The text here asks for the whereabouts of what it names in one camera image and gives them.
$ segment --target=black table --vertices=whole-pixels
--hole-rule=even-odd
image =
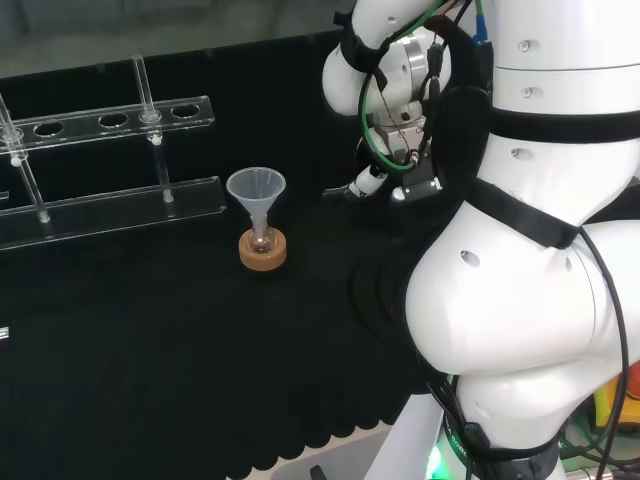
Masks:
[[[147,59],[154,99],[206,94],[216,114],[213,128],[166,135],[172,180],[278,169],[288,185],[270,218],[289,258],[245,270],[249,221],[231,200],[215,217],[0,253],[0,478],[242,478],[392,423],[422,391],[403,288],[458,199],[322,198],[357,171],[357,125],[321,93],[337,35]],[[137,102],[129,62],[0,92],[15,118]],[[152,184],[150,155],[133,138],[36,153],[32,167],[55,200]],[[27,203],[8,165],[2,190]],[[636,193],[602,218],[635,216]]]

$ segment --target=clear plastic rod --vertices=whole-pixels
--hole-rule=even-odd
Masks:
[[[16,127],[13,126],[11,115],[7,109],[7,104],[4,103],[2,95],[0,95],[0,123],[2,124],[2,138],[5,142],[14,142],[18,139]]]
[[[156,172],[158,180],[162,187],[162,198],[165,203],[173,202],[173,194],[171,193],[171,182],[169,181],[169,172],[167,171],[167,162],[164,159],[164,145],[162,143],[153,144],[153,161],[156,164]]]
[[[29,166],[27,152],[22,148],[21,132],[16,130],[13,125],[7,104],[4,103],[2,95],[0,95],[0,123],[2,124],[2,140],[11,151],[11,165],[20,170],[24,188],[27,189],[31,203],[33,203],[36,209],[38,220],[41,223],[49,223],[51,220],[49,212],[47,212],[47,207],[45,207],[42,201],[38,184]]]
[[[153,107],[151,89],[149,88],[149,79],[147,78],[147,70],[144,67],[144,59],[142,58],[142,55],[133,56],[133,66],[136,71],[140,102],[144,108],[141,119],[143,122],[148,123],[157,122],[160,118],[158,111]]]
[[[27,193],[31,198],[31,203],[33,203],[33,206],[36,208],[38,220],[40,220],[40,223],[49,223],[51,218],[49,217],[49,212],[47,212],[47,207],[44,206],[44,202],[42,201],[42,195],[40,195],[40,190],[29,166],[29,161],[22,160],[18,169],[20,170],[20,175],[22,176],[22,181],[27,189]]]
[[[153,106],[151,98],[151,88],[149,87],[149,79],[147,78],[147,70],[144,66],[142,55],[134,55],[133,66],[136,71],[136,81],[138,84],[138,93],[140,93],[140,103],[144,109],[140,119],[143,122],[153,123],[160,120],[160,114]],[[169,181],[169,172],[167,171],[167,162],[164,159],[164,150],[162,146],[162,131],[154,130],[147,134],[147,139],[153,144],[153,161],[156,165],[158,181],[162,187],[162,198],[165,203],[173,202],[173,194],[171,193],[171,182]]]

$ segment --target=plastic funnel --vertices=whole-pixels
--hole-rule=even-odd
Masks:
[[[271,168],[251,167],[238,170],[227,180],[227,190],[254,218],[264,217],[287,182]]]

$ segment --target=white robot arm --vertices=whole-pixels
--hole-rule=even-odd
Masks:
[[[353,29],[377,48],[433,3],[360,0]],[[640,2],[496,0],[495,13],[493,107],[504,128],[489,136],[478,178],[580,227],[639,168]],[[397,92],[394,107],[401,107],[411,98],[409,84],[392,86],[396,77],[387,77],[389,92]],[[334,51],[323,76],[330,105],[354,113],[363,78]],[[615,280],[629,360],[636,362],[640,223],[586,230]],[[543,246],[464,202],[413,272],[407,322],[420,353],[460,375],[464,416],[481,425],[491,448],[535,449],[552,442],[571,412],[621,370],[609,287],[580,237],[568,248]],[[443,456],[463,478],[464,465],[448,445],[443,440]],[[565,478],[557,454],[538,460],[546,462],[538,465],[544,477]]]

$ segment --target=funnel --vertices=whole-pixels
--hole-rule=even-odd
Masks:
[[[239,170],[227,180],[227,190],[251,216],[253,228],[240,237],[242,263],[252,270],[279,267],[286,258],[286,240],[282,232],[267,224],[267,212],[286,185],[281,173],[270,168]]]

